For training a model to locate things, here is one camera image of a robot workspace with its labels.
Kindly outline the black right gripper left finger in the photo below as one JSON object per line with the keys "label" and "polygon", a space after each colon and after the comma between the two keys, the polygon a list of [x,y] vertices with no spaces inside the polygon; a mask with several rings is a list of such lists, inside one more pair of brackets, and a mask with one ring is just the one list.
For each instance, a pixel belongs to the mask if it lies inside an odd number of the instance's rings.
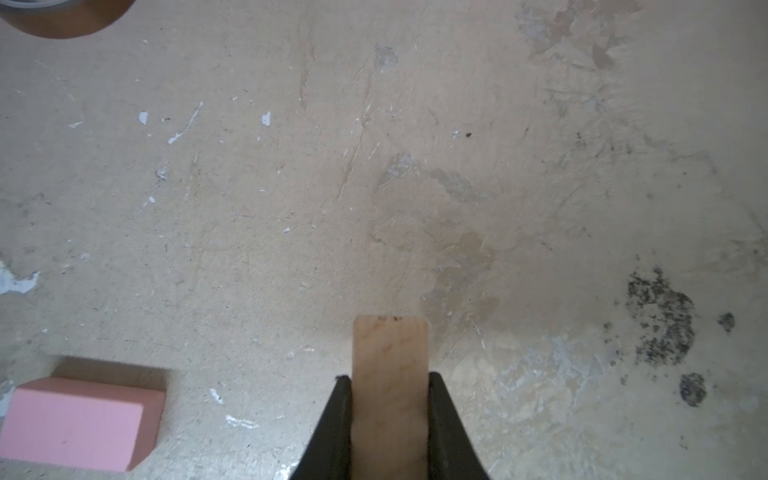
{"label": "black right gripper left finger", "polygon": [[352,382],[341,375],[290,480],[349,480],[351,424]]}

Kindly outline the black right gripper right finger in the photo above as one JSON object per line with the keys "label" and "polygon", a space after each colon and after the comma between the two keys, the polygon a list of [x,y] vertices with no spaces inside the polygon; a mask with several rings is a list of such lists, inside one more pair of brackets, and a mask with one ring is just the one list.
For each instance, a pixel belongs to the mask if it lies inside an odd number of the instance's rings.
{"label": "black right gripper right finger", "polygon": [[428,478],[489,480],[442,376],[429,373]]}

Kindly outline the natural wood plank block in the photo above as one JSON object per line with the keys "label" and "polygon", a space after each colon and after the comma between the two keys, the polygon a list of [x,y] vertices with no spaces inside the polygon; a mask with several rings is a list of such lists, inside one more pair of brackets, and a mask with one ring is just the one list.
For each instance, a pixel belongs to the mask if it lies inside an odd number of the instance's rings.
{"label": "natural wood plank block", "polygon": [[428,476],[429,324],[360,315],[353,322],[351,477]]}

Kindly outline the pink rectangular block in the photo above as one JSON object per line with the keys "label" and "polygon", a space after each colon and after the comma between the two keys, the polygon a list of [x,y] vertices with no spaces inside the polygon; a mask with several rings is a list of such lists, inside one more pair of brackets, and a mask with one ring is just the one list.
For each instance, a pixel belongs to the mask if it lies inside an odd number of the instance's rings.
{"label": "pink rectangular block", "polygon": [[1,429],[1,457],[129,472],[156,445],[166,393],[47,377],[17,387]]}

